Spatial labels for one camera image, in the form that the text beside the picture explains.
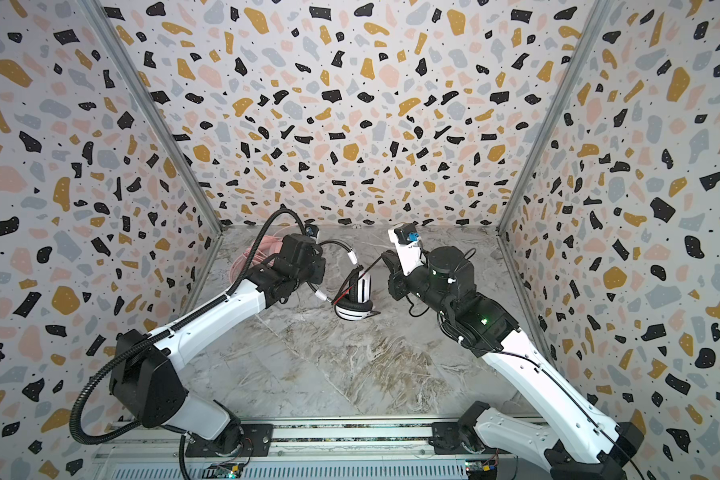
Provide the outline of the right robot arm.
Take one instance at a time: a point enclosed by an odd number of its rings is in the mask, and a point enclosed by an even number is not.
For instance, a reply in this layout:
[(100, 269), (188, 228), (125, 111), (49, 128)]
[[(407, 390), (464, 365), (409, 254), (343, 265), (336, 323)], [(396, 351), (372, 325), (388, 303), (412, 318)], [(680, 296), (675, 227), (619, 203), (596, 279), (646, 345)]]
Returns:
[(529, 423), (476, 402), (459, 421), (464, 448), (513, 453), (554, 479), (624, 479), (636, 467), (642, 431), (598, 410), (556, 371), (514, 317), (477, 290), (466, 253), (453, 246), (423, 252), (413, 242), (381, 259), (394, 299), (424, 303), (446, 337), (501, 374), (544, 420)]

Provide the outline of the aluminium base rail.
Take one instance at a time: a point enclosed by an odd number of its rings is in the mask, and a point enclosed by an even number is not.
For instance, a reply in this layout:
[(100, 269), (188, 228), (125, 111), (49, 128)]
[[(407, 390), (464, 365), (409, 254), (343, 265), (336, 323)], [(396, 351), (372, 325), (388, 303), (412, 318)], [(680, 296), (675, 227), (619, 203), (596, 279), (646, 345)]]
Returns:
[(166, 430), (99, 447), (90, 479), (522, 479), (549, 476), (558, 437), (539, 417), (494, 416), (499, 437), (469, 449), (443, 417), (248, 420), (239, 454), (216, 456)]

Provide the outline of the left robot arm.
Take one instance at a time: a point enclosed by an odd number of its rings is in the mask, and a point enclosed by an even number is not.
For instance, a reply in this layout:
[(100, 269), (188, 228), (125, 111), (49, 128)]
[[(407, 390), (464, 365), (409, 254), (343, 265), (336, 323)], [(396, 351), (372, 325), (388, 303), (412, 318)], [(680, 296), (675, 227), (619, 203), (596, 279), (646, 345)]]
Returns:
[[(277, 303), (303, 284), (321, 283), (325, 272), (319, 229), (302, 220), (278, 252), (261, 263), (246, 258), (231, 286), (205, 304), (149, 334), (130, 330), (117, 339), (115, 356), (93, 374), (69, 417), (72, 439), (81, 445), (110, 442), (137, 427), (163, 428), (180, 440), (203, 442), (215, 455), (240, 453), (247, 443), (240, 419), (216, 401), (188, 390), (179, 373), (197, 355), (235, 326)], [(84, 408), (96, 387), (109, 392), (132, 414), (130, 423), (93, 435), (84, 430)]]

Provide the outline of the pink headphones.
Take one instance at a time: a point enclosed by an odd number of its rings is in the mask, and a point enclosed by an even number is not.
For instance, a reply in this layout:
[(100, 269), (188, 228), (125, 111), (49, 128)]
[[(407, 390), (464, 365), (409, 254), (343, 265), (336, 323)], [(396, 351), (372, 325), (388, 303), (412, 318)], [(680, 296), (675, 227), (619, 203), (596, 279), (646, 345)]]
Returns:
[(271, 235), (265, 235), (262, 241), (255, 249), (255, 253), (251, 254), (252, 248), (248, 247), (233, 263), (229, 271), (229, 280), (234, 282), (237, 276), (243, 271), (245, 262), (252, 257), (252, 264), (262, 263), (271, 255), (277, 254), (282, 247), (283, 238)]

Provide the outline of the white black headphones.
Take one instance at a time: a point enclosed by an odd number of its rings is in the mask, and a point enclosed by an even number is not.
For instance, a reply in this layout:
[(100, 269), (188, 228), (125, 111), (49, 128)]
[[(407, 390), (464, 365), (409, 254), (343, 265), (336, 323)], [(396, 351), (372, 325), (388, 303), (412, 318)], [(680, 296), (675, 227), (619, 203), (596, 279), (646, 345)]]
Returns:
[(334, 313), (342, 320), (356, 322), (371, 318), (379, 314), (374, 309), (372, 301), (372, 278), (370, 276), (370, 267), (365, 268), (359, 261), (355, 250), (340, 240), (325, 240), (319, 243), (321, 247), (326, 245), (338, 246), (344, 250), (353, 265), (353, 269), (345, 277), (339, 288), (339, 292), (332, 298), (327, 294), (309, 283), (308, 286), (315, 296), (332, 305)]

